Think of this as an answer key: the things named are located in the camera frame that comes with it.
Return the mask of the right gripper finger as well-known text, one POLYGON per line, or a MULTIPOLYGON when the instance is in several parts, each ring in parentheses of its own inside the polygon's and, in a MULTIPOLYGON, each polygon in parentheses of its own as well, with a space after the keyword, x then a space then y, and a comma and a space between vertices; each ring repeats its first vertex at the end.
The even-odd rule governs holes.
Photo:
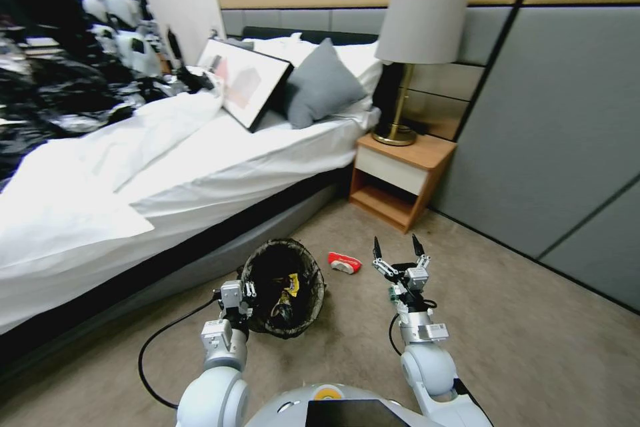
POLYGON ((428 265, 431 261, 431 257, 425 253, 422 243, 419 241, 415 234, 412 234, 412 242, 416 255, 416 268, 428 270, 428 265))
POLYGON ((401 277, 400 271, 383 259, 377 236, 374 237, 372 265, 387 280, 398 280, 401 277))

